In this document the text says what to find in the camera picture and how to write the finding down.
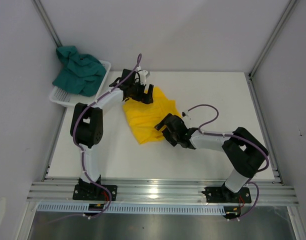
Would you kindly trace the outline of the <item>white plastic basket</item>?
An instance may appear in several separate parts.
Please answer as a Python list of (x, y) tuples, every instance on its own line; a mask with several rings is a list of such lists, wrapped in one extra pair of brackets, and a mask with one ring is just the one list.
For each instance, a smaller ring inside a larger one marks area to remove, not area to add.
[(53, 90), (50, 92), (49, 100), (52, 103), (59, 104), (65, 108), (74, 107), (77, 103), (91, 104), (94, 102), (100, 96), (112, 67), (112, 64), (108, 61), (100, 60), (100, 63), (104, 66), (106, 73), (95, 95), (87, 97), (80, 94), (68, 93), (63, 89), (54, 86)]

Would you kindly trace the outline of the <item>green shorts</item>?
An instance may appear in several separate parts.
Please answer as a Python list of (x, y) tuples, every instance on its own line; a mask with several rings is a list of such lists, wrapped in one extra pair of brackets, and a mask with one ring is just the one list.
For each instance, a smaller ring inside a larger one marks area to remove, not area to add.
[(101, 62), (90, 54), (79, 53), (75, 46), (55, 50), (62, 69), (52, 84), (69, 94), (94, 96), (107, 73)]

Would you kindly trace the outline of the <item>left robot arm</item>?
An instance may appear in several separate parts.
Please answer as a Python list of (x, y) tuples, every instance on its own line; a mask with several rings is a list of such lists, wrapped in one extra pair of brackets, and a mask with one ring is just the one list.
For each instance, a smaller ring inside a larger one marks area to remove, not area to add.
[(124, 69), (104, 94), (90, 104), (79, 102), (74, 107), (70, 135), (81, 156), (82, 170), (78, 184), (84, 187), (83, 192), (90, 200), (98, 199), (102, 193), (95, 146), (103, 137), (104, 115), (115, 104), (128, 99), (152, 104), (154, 86), (150, 84), (146, 90), (147, 75), (148, 72), (140, 67), (135, 70)]

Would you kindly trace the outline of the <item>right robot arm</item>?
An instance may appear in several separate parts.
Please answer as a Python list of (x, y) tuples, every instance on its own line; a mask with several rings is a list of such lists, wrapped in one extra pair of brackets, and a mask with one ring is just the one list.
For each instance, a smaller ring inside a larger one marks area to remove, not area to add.
[(185, 149), (209, 149), (226, 154), (233, 170), (221, 186), (221, 196), (227, 202), (239, 197), (243, 186), (269, 167), (268, 150), (244, 127), (232, 132), (203, 132), (187, 127), (177, 115), (169, 113), (154, 127), (172, 145)]

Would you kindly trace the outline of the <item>yellow shorts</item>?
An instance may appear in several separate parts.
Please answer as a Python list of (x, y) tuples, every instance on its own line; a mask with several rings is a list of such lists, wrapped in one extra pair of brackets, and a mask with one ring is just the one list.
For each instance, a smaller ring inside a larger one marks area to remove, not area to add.
[(122, 106), (130, 130), (140, 145), (164, 140), (155, 126), (168, 114), (180, 116), (176, 101), (168, 99), (159, 87), (153, 89), (152, 97), (151, 104), (130, 99)]

